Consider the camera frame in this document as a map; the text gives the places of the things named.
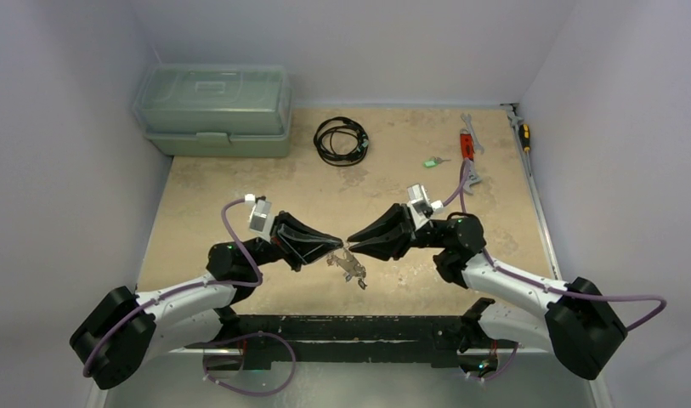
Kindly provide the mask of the large metal keyring with keys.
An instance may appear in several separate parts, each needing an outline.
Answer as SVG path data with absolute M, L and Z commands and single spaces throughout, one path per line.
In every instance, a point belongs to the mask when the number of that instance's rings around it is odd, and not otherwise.
M 357 284 L 361 290 L 367 288 L 365 282 L 366 278 L 366 268 L 365 266 L 349 251 L 349 249 L 343 249 L 343 255 L 338 256 L 336 253 L 331 252 L 326 256 L 326 263 L 329 266 L 338 266 L 343 270 L 343 277 L 346 282 L 350 282 L 352 279 L 357 280 Z

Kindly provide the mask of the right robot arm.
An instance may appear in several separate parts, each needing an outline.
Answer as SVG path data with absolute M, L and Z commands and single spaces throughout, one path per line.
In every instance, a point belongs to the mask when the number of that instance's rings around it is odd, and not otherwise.
M 553 354 L 578 377 L 596 379 L 628 335 L 602 293 L 589 280 L 538 277 L 491 258 L 484 228 L 468 212 L 417 225 L 405 204 L 348 238 L 349 250 L 382 261 L 413 248 L 436 248 L 435 268 L 447 283 L 483 293 L 461 317 L 462 351 L 501 341 Z

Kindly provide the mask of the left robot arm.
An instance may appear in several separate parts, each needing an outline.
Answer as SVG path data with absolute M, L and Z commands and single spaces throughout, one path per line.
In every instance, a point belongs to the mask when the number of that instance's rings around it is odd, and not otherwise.
M 126 286 L 110 290 L 69 344 L 85 377 L 101 389 L 114 388 L 146 361 L 173 349 L 209 342 L 219 348 L 233 344 L 238 325 L 222 313 L 263 284 L 261 266 L 283 261 L 299 271 L 341 248 L 342 239 L 280 212 L 261 236 L 213 245 L 200 277 L 149 292 Z

